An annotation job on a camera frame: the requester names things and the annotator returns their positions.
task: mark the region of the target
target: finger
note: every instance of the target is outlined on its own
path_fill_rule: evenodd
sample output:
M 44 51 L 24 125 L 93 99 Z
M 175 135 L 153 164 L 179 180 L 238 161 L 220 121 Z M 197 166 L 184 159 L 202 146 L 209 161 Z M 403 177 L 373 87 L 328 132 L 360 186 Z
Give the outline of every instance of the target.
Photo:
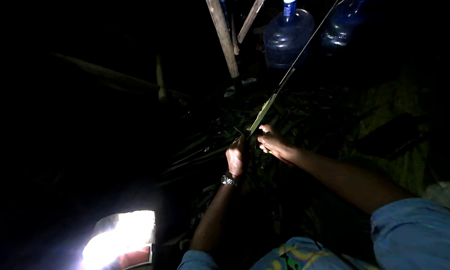
M 273 126 L 270 124 L 261 125 L 258 128 L 261 129 L 263 133 L 270 132 L 273 134 Z

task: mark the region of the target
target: blue shirt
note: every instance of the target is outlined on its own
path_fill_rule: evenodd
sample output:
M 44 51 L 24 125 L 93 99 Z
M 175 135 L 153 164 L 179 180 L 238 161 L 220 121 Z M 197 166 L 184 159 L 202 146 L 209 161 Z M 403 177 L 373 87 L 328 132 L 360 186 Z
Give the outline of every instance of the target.
M 396 201 L 376 210 L 371 218 L 375 256 L 382 269 L 450 269 L 450 212 L 426 199 Z M 347 255 L 358 269 L 375 270 Z M 294 237 L 273 249 L 251 268 L 258 269 L 351 269 L 326 248 L 319 250 L 305 237 Z M 214 259 L 202 251 L 190 250 L 179 270 L 217 270 Z

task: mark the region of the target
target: dark background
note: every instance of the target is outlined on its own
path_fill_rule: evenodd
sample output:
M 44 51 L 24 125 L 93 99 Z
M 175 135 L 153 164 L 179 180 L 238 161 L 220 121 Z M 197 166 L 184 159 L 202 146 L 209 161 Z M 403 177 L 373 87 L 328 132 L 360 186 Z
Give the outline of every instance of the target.
M 300 5 L 318 25 L 331 2 Z M 371 84 L 413 59 L 436 87 L 432 158 L 450 167 L 450 2 L 390 1 L 386 12 L 363 30 L 355 58 L 321 66 L 320 79 Z M 263 65 L 251 39 L 240 48 L 245 78 L 248 64 Z M 50 52 L 150 82 L 159 52 L 171 89 L 203 97 L 232 85 L 205 1 L 0 7 L 0 269 L 72 269 L 95 222 L 118 211 L 151 206 L 164 234 L 179 231 L 194 191 L 153 183 L 181 136 L 214 117 L 213 103 L 163 105 L 156 92 L 110 89 Z

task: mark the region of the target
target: hanging bottle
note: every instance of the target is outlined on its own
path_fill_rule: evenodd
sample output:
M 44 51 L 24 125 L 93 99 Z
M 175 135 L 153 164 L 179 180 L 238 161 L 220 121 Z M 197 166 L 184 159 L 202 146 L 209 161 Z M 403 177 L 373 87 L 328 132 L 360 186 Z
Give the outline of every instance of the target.
M 363 10 L 365 1 L 343 0 L 333 8 L 320 35 L 326 56 L 347 46 L 356 28 L 367 20 L 369 14 Z
M 283 12 L 268 24 L 263 34 L 265 60 L 270 69 L 289 69 L 315 30 L 313 16 L 295 9 L 296 0 L 283 0 Z M 296 66 L 303 64 L 304 51 Z

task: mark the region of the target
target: wooden post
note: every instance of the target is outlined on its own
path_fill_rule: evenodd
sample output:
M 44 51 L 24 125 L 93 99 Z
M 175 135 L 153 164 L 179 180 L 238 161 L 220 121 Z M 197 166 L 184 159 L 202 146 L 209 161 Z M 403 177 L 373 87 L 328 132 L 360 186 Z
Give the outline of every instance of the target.
M 167 91 L 162 73 L 162 58 L 157 54 L 157 85 L 158 85 L 158 100 L 162 103 L 167 101 Z
M 250 9 L 250 13 L 248 13 L 245 22 L 243 23 L 242 29 L 238 34 L 238 41 L 240 43 L 242 43 L 243 38 L 245 38 L 246 33 L 250 29 L 250 26 L 252 25 L 253 20 L 255 20 L 255 17 L 257 16 L 257 13 L 263 5 L 264 1 L 265 0 L 255 0 L 255 3 L 253 3 L 252 9 Z
M 222 50 L 225 55 L 225 60 L 228 66 L 228 71 L 230 76 L 234 79 L 237 78 L 238 67 L 236 65 L 235 55 L 233 53 L 232 40 L 230 39 L 230 34 L 226 27 L 225 16 L 222 12 L 222 7 L 218 0 L 206 0 L 208 5 L 208 10 L 212 16 L 212 20 L 217 30 L 218 38 L 220 39 L 220 44 L 222 45 Z

